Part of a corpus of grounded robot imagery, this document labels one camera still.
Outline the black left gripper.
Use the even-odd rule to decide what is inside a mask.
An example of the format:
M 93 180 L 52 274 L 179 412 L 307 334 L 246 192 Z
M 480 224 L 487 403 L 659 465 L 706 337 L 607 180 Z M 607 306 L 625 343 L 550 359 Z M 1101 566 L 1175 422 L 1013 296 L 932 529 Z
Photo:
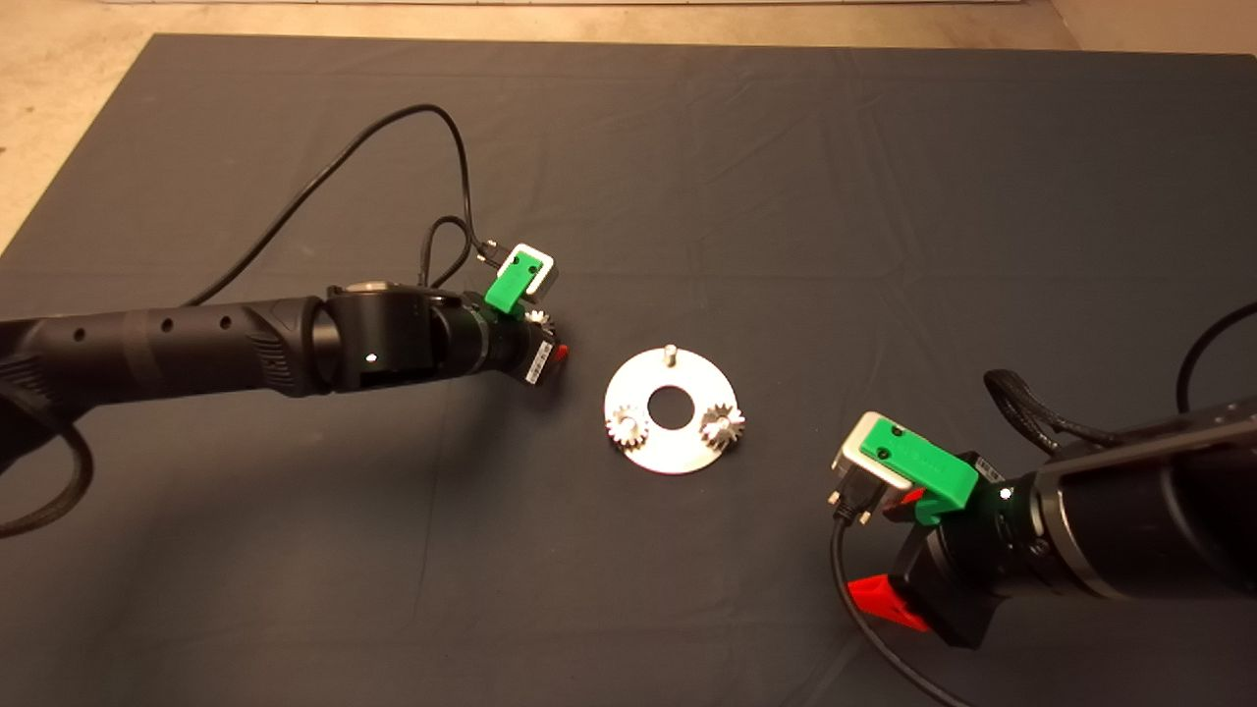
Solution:
M 546 309 L 528 309 L 520 318 L 493 309 L 476 309 L 480 351 L 471 374 L 502 372 L 525 385 L 542 385 L 569 359 L 569 345 L 561 343 L 553 318 Z

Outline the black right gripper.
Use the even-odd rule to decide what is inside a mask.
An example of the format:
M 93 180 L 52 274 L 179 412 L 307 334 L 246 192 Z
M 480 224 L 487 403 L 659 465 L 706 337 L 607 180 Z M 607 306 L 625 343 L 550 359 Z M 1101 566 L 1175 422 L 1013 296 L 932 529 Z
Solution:
M 916 525 L 890 577 L 846 581 L 846 590 L 865 615 L 934 632 L 949 647 L 977 649 L 1002 603 L 1043 587 L 1032 551 L 1043 523 L 1031 478 L 1006 478 L 977 452 L 960 459 L 978 473 L 965 509 L 941 515 L 934 526 Z M 914 488 L 887 502 L 884 518 L 915 522 L 925 492 Z

